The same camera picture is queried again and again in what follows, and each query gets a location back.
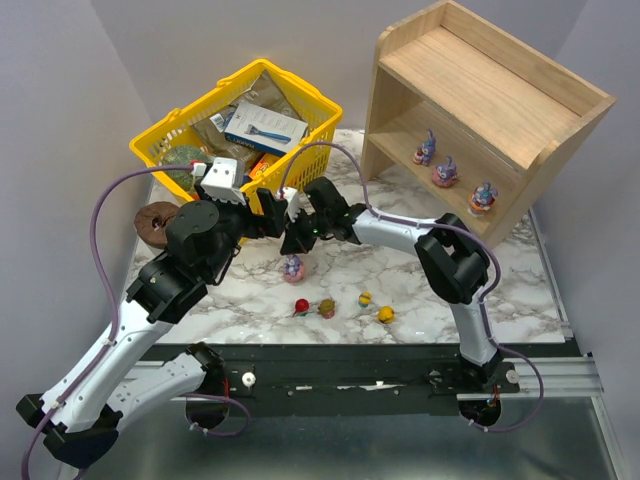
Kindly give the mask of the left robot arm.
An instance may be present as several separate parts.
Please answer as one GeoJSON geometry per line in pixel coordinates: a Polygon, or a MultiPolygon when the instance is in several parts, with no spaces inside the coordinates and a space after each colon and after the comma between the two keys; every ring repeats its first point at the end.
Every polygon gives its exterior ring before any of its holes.
{"type": "Polygon", "coordinates": [[[259,189],[258,198],[261,214],[206,196],[181,206],[167,226],[165,249],[139,271],[114,323],[55,386],[18,402],[17,412],[55,459],[85,470],[149,411],[208,382],[223,386],[223,361],[204,343],[145,377],[124,378],[209,286],[221,283],[242,238],[278,238],[299,210],[298,193],[289,187],[259,189]]]}

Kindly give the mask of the yellow blue minion toy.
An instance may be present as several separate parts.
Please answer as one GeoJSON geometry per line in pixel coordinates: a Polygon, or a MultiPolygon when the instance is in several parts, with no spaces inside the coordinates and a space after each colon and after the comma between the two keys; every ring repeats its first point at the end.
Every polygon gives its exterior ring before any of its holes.
{"type": "Polygon", "coordinates": [[[361,308],[366,308],[372,302],[372,294],[368,291],[361,292],[358,297],[358,304],[361,308]]]}

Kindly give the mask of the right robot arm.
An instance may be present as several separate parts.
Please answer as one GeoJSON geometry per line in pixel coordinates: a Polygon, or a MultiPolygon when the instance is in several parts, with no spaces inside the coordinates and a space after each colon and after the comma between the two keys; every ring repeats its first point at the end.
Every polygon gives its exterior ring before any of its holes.
{"type": "Polygon", "coordinates": [[[416,256],[431,290],[453,314],[462,375],[480,384],[493,379],[502,359],[484,304],[493,257],[457,216],[416,219],[384,213],[367,201],[350,204],[325,177],[310,182],[304,194],[311,214],[300,206],[296,189],[276,193],[287,202],[283,255],[307,253],[318,239],[331,237],[416,256]]]}

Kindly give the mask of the olive brown toy figure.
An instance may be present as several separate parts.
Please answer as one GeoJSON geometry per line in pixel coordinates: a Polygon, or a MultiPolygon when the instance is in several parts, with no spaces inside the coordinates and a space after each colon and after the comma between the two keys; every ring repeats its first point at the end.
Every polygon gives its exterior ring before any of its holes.
{"type": "Polygon", "coordinates": [[[333,299],[324,299],[322,300],[318,307],[317,312],[324,319],[331,319],[335,315],[336,304],[333,299]]]}

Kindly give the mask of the bunny holding strawberry cake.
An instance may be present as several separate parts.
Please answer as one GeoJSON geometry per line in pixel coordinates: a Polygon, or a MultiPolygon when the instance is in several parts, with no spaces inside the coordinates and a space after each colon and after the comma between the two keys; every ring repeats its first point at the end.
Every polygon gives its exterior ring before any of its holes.
{"type": "Polygon", "coordinates": [[[436,137],[431,129],[427,130],[426,140],[417,147],[413,155],[413,163],[421,166],[429,166],[436,153],[436,137]]]}

